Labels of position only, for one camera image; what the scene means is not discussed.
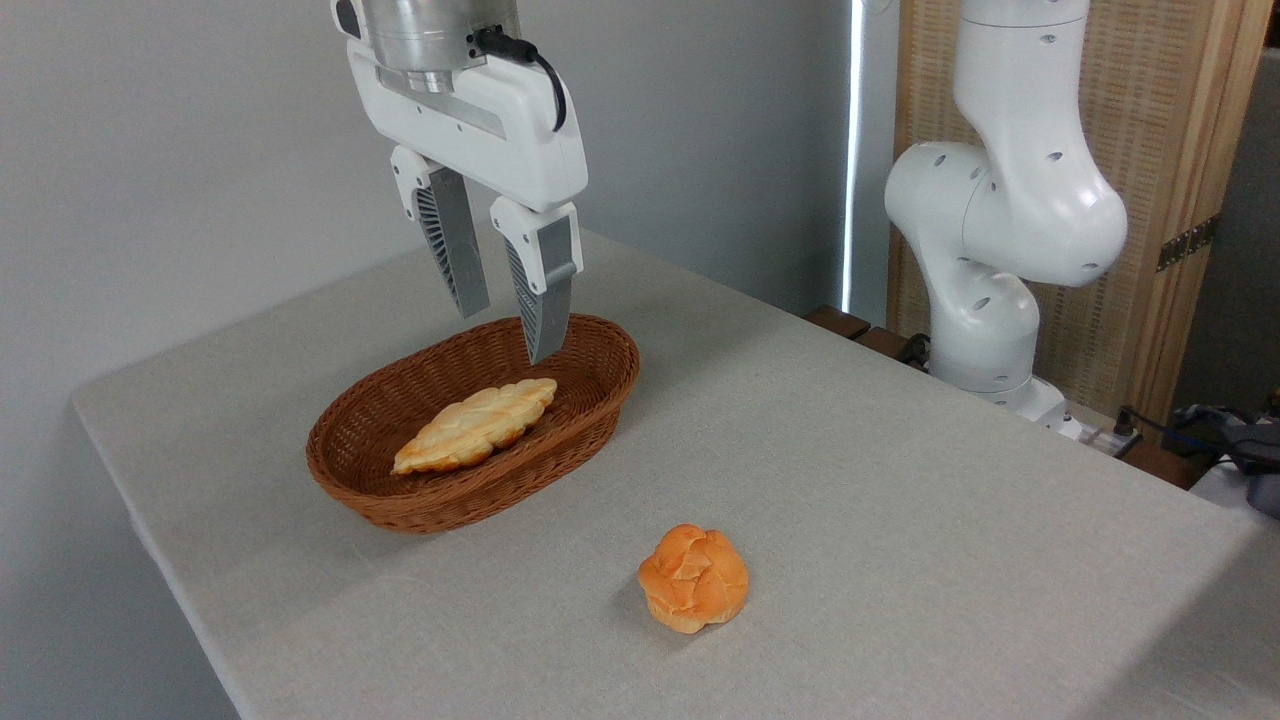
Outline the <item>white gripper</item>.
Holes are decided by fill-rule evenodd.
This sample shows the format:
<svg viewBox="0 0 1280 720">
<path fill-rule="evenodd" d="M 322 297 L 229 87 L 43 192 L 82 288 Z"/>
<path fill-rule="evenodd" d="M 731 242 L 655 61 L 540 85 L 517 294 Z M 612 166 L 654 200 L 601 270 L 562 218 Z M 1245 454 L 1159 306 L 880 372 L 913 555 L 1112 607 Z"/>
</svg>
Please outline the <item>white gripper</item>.
<svg viewBox="0 0 1280 720">
<path fill-rule="evenodd" d="M 390 165 L 404 214 L 461 316 L 490 304 L 466 177 L 506 196 L 490 217 L 506 238 L 529 361 L 558 352 L 582 270 L 567 201 L 586 187 L 588 168 L 566 87 L 492 49 L 521 35 L 515 3 L 337 1 L 333 20 L 366 115 L 398 143 Z"/>
</svg>

